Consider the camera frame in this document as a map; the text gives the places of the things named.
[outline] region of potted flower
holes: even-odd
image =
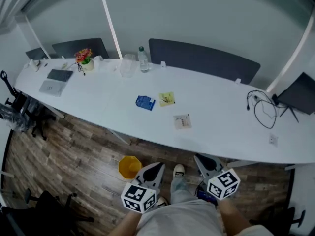
[[[86,71],[94,69],[94,62],[90,58],[92,51],[90,49],[83,49],[75,54],[75,61],[81,63],[82,68]]]

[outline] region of person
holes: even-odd
[[[160,198],[151,211],[130,211],[109,236],[222,236],[216,208],[188,191],[185,169],[178,164],[173,171],[171,205]],[[228,236],[272,236],[261,225],[252,226],[230,198],[218,200]]]

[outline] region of yellow trash bin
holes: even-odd
[[[119,162],[119,172],[124,178],[133,179],[142,169],[141,162],[135,156],[125,156]]]

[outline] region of blue package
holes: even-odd
[[[140,108],[145,108],[148,110],[152,110],[154,104],[155,104],[155,100],[153,100],[150,97],[147,96],[138,96],[137,100],[136,100],[136,105]]]

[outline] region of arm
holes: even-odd
[[[130,211],[108,236],[133,236],[142,214]]]
[[[228,236],[234,236],[240,233],[243,229],[252,226],[229,198],[221,201],[218,200],[218,204]]]

